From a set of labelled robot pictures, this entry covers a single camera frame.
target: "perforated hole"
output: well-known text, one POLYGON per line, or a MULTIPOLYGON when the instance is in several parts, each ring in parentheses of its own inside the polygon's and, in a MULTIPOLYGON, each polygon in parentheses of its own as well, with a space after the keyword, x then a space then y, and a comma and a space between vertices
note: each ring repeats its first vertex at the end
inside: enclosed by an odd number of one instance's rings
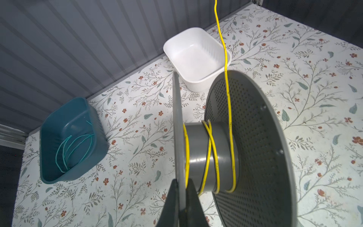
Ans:
MULTIPOLYGON (((255 90, 249 92, 254 88, 235 78, 229 78, 229 89, 240 172, 235 192, 220 192, 215 195, 215 203, 226 226, 282 226, 283 198, 278 192, 286 184, 279 181, 276 153, 267 133, 271 129, 254 97, 259 94, 255 90)), ((205 118, 228 122, 224 79, 210 93, 205 118), (218 110, 217 115, 213 115, 212 109, 218 110)))

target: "green leaf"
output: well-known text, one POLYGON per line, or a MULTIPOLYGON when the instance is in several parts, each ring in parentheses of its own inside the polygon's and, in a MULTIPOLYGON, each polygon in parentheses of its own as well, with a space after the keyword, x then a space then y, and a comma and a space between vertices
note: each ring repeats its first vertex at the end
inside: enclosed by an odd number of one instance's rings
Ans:
POLYGON ((348 84, 349 87, 352 89, 352 92, 357 92, 357 89, 355 87, 353 87, 352 85, 348 84))
POLYGON ((316 84, 317 82, 319 82, 319 80, 321 80, 321 77, 317 80, 314 80, 314 84, 316 84))
POLYGON ((307 190, 308 190, 308 188, 309 188, 309 184, 310 184, 310 180, 304 184, 304 189, 305 189, 305 191, 307 191, 307 190))
POLYGON ((26 172, 26 170, 28 169, 28 167, 25 167, 24 169, 23 169, 23 172, 21 173, 21 176, 20 177, 22 177, 24 174, 25 174, 25 172, 26 172))
POLYGON ((304 226, 301 224, 301 222, 300 222, 299 220, 297 220, 297 225, 296 225, 296 227, 304 227, 304 226))
POLYGON ((328 54, 329 54, 330 58, 332 58, 334 56, 334 53, 331 51, 328 51, 328 54))
POLYGON ((304 89, 304 90, 307 90, 307 89, 308 89, 308 87, 307 87, 305 84, 300 83, 300 82, 298 82, 298 84, 300 85, 300 87, 301 87, 302 89, 304 89))
POLYGON ((49 192, 50 189, 52 189, 53 187, 49 187, 45 190, 45 193, 49 192))
POLYGON ((113 226, 112 216, 111 216, 111 214, 110 214, 110 213, 109 213, 109 227, 114 227, 114 226, 113 226))
POLYGON ((319 107, 333 107, 334 105, 330 105, 330 104, 322 104, 319 107))
POLYGON ((357 112, 357 104, 354 104, 354 106, 350 107, 349 112, 355 114, 357 112))
POLYGON ((131 214, 128 214, 128 215, 126 215, 125 217, 123 217, 123 218, 121 219, 121 222, 123 222, 124 220, 128 219, 128 218, 130 217, 130 215, 131 215, 131 214))
POLYGON ((137 146, 137 148, 136 148, 136 150, 134 151, 134 153, 133 153, 133 154, 135 154, 135 153, 137 152, 137 149, 139 149, 139 146, 137 146))
POLYGON ((155 177, 154 182, 156 182, 160 178, 160 176, 161 176, 161 172, 159 170, 156 171, 156 177, 155 177))
POLYGON ((282 110, 282 115, 281 115, 281 117, 282 117, 282 120, 283 120, 283 121, 289 121, 289 120, 290 120, 289 115, 286 113, 286 111, 285 111, 285 110, 282 110))
POLYGON ((144 119, 148 119, 150 116, 152 116, 152 114, 145 114, 144 119))
POLYGON ((341 134, 334 136, 334 138, 333 138, 333 144, 334 145, 337 145, 338 144, 338 138, 339 138, 340 135, 341 134))
POLYGON ((243 62, 249 65, 251 64, 247 59, 243 59, 243 62))

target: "perforated spool flange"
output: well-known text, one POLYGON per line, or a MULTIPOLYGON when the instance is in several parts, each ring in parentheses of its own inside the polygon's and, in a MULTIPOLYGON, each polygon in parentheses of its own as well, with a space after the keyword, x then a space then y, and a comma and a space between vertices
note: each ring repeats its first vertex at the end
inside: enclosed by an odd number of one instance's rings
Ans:
MULTIPOLYGON (((233 193, 214 194, 225 227, 296 226, 296 192, 289 150, 274 110, 245 74, 228 71, 239 179, 233 193)), ((228 122, 224 73, 213 82, 205 120, 228 122)))

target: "gray cylinder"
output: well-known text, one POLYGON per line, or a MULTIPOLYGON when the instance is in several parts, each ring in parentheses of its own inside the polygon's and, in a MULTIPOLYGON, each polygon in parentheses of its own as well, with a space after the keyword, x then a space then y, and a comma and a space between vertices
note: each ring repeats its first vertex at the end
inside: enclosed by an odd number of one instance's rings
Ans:
MULTIPOLYGON (((195 190, 199 191, 204 176, 205 163, 208 153, 209 135, 204 125, 198 123, 186 123, 188 139, 189 139, 189 178, 195 185, 195 190)), ((228 125, 223 122, 212 122, 212 134, 216 144, 219 175, 220 175, 220 191, 232 188, 232 160, 231 150, 229 146, 229 130, 228 125)), ((236 180, 239 174, 238 151, 235 140, 233 139, 234 158, 236 166, 236 180)), ((211 148, 211 158, 209 162, 208 176, 204 187, 204 192, 215 191, 217 189, 216 169, 213 155, 213 147, 211 148)))

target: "plastic container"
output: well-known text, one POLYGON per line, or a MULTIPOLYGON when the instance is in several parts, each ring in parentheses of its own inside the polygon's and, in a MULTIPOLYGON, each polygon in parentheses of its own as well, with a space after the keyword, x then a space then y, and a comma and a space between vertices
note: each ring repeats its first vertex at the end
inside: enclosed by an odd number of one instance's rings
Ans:
MULTIPOLYGON (((211 87, 214 79, 224 71, 222 44, 201 28, 189 28, 164 44, 164 52, 184 83, 192 92, 211 87)), ((231 54, 227 50, 228 65, 231 54)))
MULTIPOLYGON (((100 162, 107 154, 107 150, 105 133, 97 111, 85 98, 74 98, 51 113, 40 129, 40 178, 46 184, 76 180, 100 162), (62 173, 55 161, 58 147, 70 135, 75 139, 85 134, 94 134, 87 156, 80 162, 89 148, 89 140, 74 150, 68 161, 70 169, 62 173)), ((63 163, 61 152, 57 155, 57 162, 59 165, 63 163)))

